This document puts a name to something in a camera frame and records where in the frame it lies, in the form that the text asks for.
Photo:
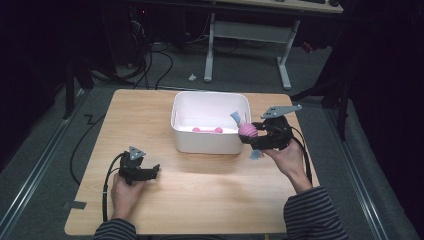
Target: person's right hand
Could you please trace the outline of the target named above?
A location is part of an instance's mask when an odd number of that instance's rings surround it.
[[[126,221],[130,219],[145,183],[145,181],[134,181],[130,186],[125,182],[125,178],[119,176],[119,173],[114,175],[111,191],[114,207],[112,219],[121,218]]]
[[[296,193],[312,188],[303,169],[302,149],[296,141],[291,140],[289,146],[281,151],[267,149],[262,152],[270,156],[278,169],[290,179]]]

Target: white plastic bin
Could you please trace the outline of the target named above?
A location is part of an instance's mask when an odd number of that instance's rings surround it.
[[[243,144],[238,127],[230,116],[238,112],[251,122],[247,98],[222,92],[180,92],[175,96],[171,126],[178,151],[206,154],[239,154]],[[222,133],[214,130],[221,128]]]

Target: striped sleeve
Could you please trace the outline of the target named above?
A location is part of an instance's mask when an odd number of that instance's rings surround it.
[[[324,187],[290,197],[284,206],[284,220],[289,239],[348,239]]]
[[[93,240],[110,239],[110,240],[134,240],[137,234],[134,225],[116,218],[102,223],[97,228]]]

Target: pink object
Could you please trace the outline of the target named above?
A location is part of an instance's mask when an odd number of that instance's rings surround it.
[[[214,130],[201,130],[200,128],[193,128],[193,132],[208,132],[208,133],[222,133],[223,130],[220,127],[215,128]]]
[[[239,135],[248,136],[248,137],[257,137],[258,129],[251,123],[245,123],[239,128]]]

